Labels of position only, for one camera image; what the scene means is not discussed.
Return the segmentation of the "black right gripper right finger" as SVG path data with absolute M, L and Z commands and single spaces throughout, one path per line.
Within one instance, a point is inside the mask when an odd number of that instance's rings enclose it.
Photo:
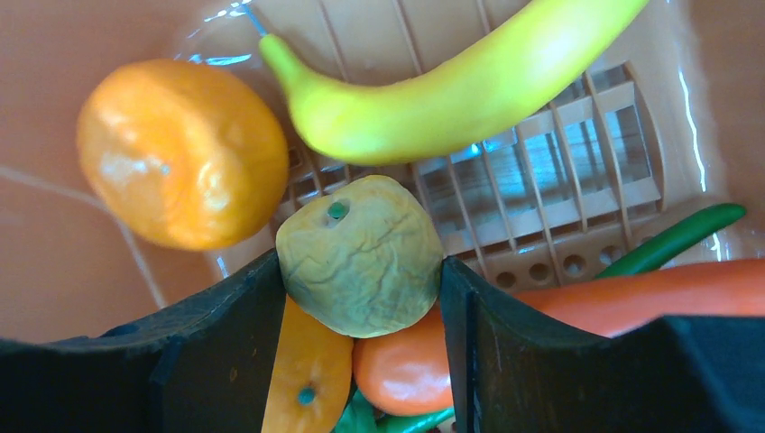
M 511 295 L 457 259 L 441 311 L 460 432 L 761 432 L 764 262 Z

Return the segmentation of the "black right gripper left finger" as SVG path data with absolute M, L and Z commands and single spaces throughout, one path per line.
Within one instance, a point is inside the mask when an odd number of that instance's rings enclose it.
M 285 290 L 269 251 L 98 337 L 1 343 L 4 432 L 257 432 Z

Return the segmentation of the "yellow wrinkled round fruit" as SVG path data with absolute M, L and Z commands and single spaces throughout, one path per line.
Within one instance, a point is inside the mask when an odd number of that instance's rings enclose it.
M 387 176 L 311 201 L 284 221 L 275 246 L 290 297 L 341 335 L 400 331 L 438 298 L 438 233 L 418 200 Z

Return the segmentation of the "yellow toy banana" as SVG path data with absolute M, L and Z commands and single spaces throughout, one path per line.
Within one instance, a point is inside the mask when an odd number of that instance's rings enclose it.
M 391 85 L 317 73 L 268 33 L 264 63 L 313 151 L 357 166 L 445 156 L 534 114 L 630 25 L 642 1 L 535 0 L 454 58 Z

